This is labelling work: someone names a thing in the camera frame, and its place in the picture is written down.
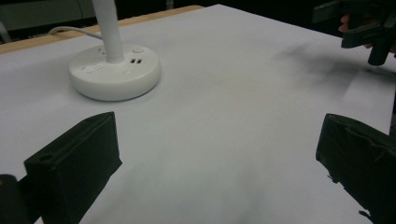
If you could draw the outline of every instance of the white table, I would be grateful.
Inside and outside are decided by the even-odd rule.
[[[81,223],[368,224],[315,159],[326,113],[389,131],[396,71],[370,50],[217,5],[120,28],[155,50],[160,83],[118,103],[77,93],[83,36],[0,55],[0,173],[81,120],[115,111],[121,168]]]

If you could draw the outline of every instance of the white lamp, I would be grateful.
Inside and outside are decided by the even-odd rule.
[[[121,44],[114,0],[92,0],[104,45],[75,56],[72,85],[96,100],[122,101],[150,91],[160,80],[161,63],[150,49]]]

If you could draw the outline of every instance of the wooden table edge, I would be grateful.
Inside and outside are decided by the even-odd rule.
[[[193,10],[196,10],[199,8],[203,8],[203,7],[193,5],[193,6],[179,7],[179,8],[169,9],[169,10],[165,10],[165,11],[150,13],[150,14],[142,15],[142,16],[138,16],[138,17],[132,17],[132,18],[125,19],[125,20],[120,20],[119,26],[130,25],[130,24],[134,24],[134,23],[138,23],[138,22],[142,22],[142,21],[152,21],[152,20],[156,20],[159,18],[163,18],[163,17],[173,16],[176,14],[193,11]],[[94,26],[87,27],[84,29],[87,29],[92,32],[99,32],[98,25],[94,25]],[[3,45],[0,45],[0,54],[16,51],[16,50],[20,50],[20,49],[29,49],[32,47],[46,45],[49,43],[54,43],[57,41],[62,41],[62,40],[66,40],[69,38],[74,38],[74,37],[82,36],[82,35],[84,35],[84,34],[80,33],[80,32],[67,31],[67,32],[58,33],[56,35],[43,35],[40,37],[31,38],[31,39],[25,39],[25,40],[15,41],[15,42],[11,42],[11,43],[6,43]]]

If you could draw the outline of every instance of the white tabletop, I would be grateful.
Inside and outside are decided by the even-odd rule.
[[[335,113],[389,132],[396,61],[225,6],[120,28],[161,58],[160,83],[125,102],[77,93],[71,58],[88,36],[0,55],[0,173],[81,120],[116,114],[121,168],[81,223],[368,224],[315,159]]]

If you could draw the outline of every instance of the round lamp base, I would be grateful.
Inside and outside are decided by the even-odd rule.
[[[125,60],[108,63],[104,46],[82,51],[70,65],[70,81],[77,91],[95,100],[123,101],[150,91],[160,80],[161,64],[154,51],[122,45]]]

